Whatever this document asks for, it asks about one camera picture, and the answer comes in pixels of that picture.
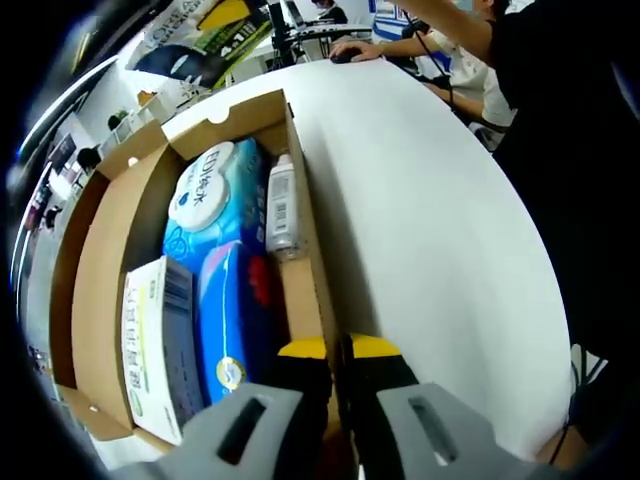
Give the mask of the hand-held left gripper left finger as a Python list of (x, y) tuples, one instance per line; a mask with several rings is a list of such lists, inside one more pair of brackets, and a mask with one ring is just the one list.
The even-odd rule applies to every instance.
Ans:
[(305, 479), (328, 423), (332, 376), (321, 338), (278, 352), (263, 383), (245, 382), (187, 422), (180, 445), (117, 479)]

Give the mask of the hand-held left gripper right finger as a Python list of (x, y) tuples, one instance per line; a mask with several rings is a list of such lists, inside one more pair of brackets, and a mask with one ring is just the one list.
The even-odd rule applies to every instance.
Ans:
[(341, 340), (341, 411), (368, 479), (560, 479), (500, 447), (491, 423), (435, 383), (420, 383), (384, 338)]

